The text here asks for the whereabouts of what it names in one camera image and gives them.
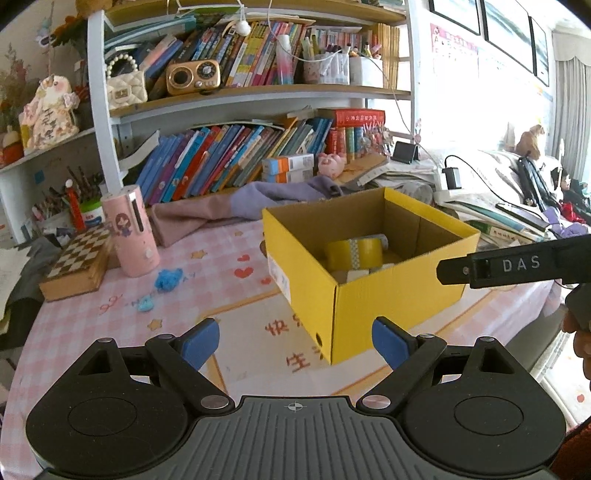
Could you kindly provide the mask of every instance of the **bookshelf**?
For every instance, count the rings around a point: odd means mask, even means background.
[[[411,92],[396,90],[400,100],[410,100]],[[167,97],[153,102],[138,103],[113,110],[111,120],[114,125],[130,123],[172,112],[203,108],[206,106],[228,105],[236,100],[261,101],[295,98],[392,98],[392,90],[350,85],[272,85],[244,88],[226,88],[212,95],[181,95]]]
[[[247,12],[266,12],[268,0],[242,0]],[[208,5],[236,6],[236,0],[183,0],[184,7],[206,7]],[[104,53],[105,36],[117,34],[127,28],[145,25],[148,21],[166,20],[176,14],[177,3],[173,0],[135,0],[113,7],[108,12],[99,11],[89,18],[88,49],[90,59],[101,59]],[[400,59],[411,65],[410,91],[396,91],[399,100],[410,102],[411,125],[415,124],[415,62],[413,47],[418,47],[418,39],[411,34],[411,19],[417,15],[414,2],[399,10],[387,10],[365,5],[354,0],[273,0],[271,12],[274,15],[299,15],[303,18],[316,19],[321,25],[374,25],[384,23],[400,27],[405,25],[408,31],[410,56]],[[106,96],[104,65],[89,62],[90,97],[95,121],[97,145],[105,181],[110,192],[116,193],[122,186],[119,162],[114,141],[121,143],[125,154],[133,152],[135,141],[145,138],[155,129],[170,129],[172,124],[180,125],[192,121],[189,125],[208,121],[208,115],[222,109],[228,116],[238,116],[237,106],[252,105],[252,117],[257,118],[259,111],[284,108],[283,113],[292,110],[292,105],[303,108],[306,105],[327,106],[331,101],[349,103],[354,108],[371,106],[373,99],[393,99],[389,89],[359,87],[349,85],[270,85],[253,87],[224,88],[210,95],[184,95],[154,100],[110,112]],[[227,118],[225,121],[243,118]],[[401,138],[410,138],[406,133]]]
[[[249,11],[267,11],[268,0],[242,0]],[[236,0],[184,0],[184,7],[199,7],[206,5],[238,6]],[[105,17],[108,27],[120,27],[124,24],[141,22],[146,18],[162,17],[168,13],[176,13],[174,0],[135,0],[110,9]],[[391,11],[371,5],[365,5],[354,0],[273,0],[273,10],[290,15],[302,15],[310,18],[341,20],[352,24],[371,25],[386,23],[399,24],[406,20],[405,7],[400,11]]]

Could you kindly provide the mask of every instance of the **cartoon girl sticker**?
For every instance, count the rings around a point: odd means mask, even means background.
[[[117,214],[117,216],[115,217],[115,225],[117,226],[117,230],[119,230],[121,232],[121,235],[123,235],[125,238],[131,235],[131,221],[129,220],[129,217],[126,214]]]

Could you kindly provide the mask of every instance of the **black cord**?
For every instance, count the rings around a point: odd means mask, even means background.
[[[472,171],[478,175],[478,178],[482,181],[482,183],[484,185],[486,185],[486,188],[488,188],[493,195],[495,195],[496,197],[499,197],[503,202],[508,203],[509,205],[515,207],[515,208],[522,208],[521,205],[516,205],[515,203],[511,203],[511,202],[507,202],[507,200],[505,200],[501,195],[499,195],[497,192],[495,192],[490,185],[485,181],[485,179],[482,178],[482,176],[476,171],[476,169],[474,167],[472,167],[472,165],[470,165],[466,160],[464,160],[462,157],[458,157],[457,155],[448,155],[444,162],[445,168],[447,168],[447,159],[448,158],[457,158],[458,160],[462,160],[466,165],[468,165]],[[536,217],[538,217],[540,220],[542,220],[545,223],[548,223],[548,219],[542,217],[538,212],[534,212],[533,210],[527,210],[527,212],[532,213],[533,215],[536,215]]]

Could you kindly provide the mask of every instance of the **pink pig toy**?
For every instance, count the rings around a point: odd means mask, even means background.
[[[334,180],[343,173],[346,163],[345,159],[335,153],[321,153],[318,155],[318,173]]]

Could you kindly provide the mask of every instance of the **doll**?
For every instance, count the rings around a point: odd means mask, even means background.
[[[336,154],[321,153],[318,155],[318,173],[334,180],[343,173],[345,163],[346,161]]]
[[[43,80],[24,110],[23,124],[32,129],[27,148],[44,150],[76,135],[72,110],[79,103],[67,78],[50,75]]]

